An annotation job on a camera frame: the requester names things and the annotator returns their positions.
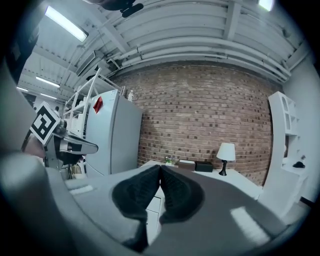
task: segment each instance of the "brick wall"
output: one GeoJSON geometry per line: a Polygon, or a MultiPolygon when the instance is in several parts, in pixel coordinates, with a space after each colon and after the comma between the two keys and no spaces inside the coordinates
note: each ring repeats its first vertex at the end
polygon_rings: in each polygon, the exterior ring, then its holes
{"type": "Polygon", "coordinates": [[[220,144],[234,143],[236,161],[227,167],[263,184],[272,148],[268,96],[280,87],[236,69],[189,62],[151,66],[113,80],[134,90],[133,102],[144,110],[140,165],[172,155],[221,168],[220,144]]]}

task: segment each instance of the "ceiling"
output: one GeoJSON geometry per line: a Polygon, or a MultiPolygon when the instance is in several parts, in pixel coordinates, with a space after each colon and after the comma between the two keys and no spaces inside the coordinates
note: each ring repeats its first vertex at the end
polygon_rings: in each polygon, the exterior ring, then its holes
{"type": "Polygon", "coordinates": [[[256,0],[137,0],[141,11],[123,18],[82,0],[56,0],[51,6],[81,27],[81,43],[48,17],[18,85],[65,102],[91,73],[76,70],[94,50],[103,53],[104,75],[156,63],[206,60],[260,73],[278,83],[309,52],[303,34],[278,6],[267,12],[256,0]],[[36,80],[42,77],[60,88],[36,80]]]}

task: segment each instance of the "red paper on refrigerator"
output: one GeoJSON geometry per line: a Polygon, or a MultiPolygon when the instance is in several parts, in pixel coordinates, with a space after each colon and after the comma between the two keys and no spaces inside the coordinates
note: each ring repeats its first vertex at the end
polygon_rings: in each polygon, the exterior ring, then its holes
{"type": "Polygon", "coordinates": [[[100,110],[100,108],[102,107],[103,102],[102,102],[102,98],[101,96],[97,99],[96,103],[94,104],[93,108],[95,113],[98,113],[98,111],[100,110]]]}

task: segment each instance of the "drawer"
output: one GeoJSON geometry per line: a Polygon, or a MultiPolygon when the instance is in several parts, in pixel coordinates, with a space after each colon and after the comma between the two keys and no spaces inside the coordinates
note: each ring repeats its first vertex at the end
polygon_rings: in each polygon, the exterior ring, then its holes
{"type": "Polygon", "coordinates": [[[158,197],[154,197],[149,205],[147,206],[147,210],[159,213],[161,199],[158,197]]]}
{"type": "Polygon", "coordinates": [[[148,219],[146,221],[146,235],[148,239],[149,245],[155,240],[157,237],[157,226],[158,226],[158,213],[153,212],[151,210],[146,210],[148,219]]]}

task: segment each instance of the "table lamp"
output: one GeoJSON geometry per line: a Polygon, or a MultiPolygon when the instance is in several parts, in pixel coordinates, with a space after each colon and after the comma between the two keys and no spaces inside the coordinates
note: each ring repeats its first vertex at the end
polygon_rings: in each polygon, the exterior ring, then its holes
{"type": "Polygon", "coordinates": [[[227,161],[234,161],[236,160],[236,152],[235,152],[235,144],[233,143],[221,143],[218,154],[216,157],[221,159],[223,162],[222,170],[219,172],[220,175],[226,176],[226,166],[227,161]]]}

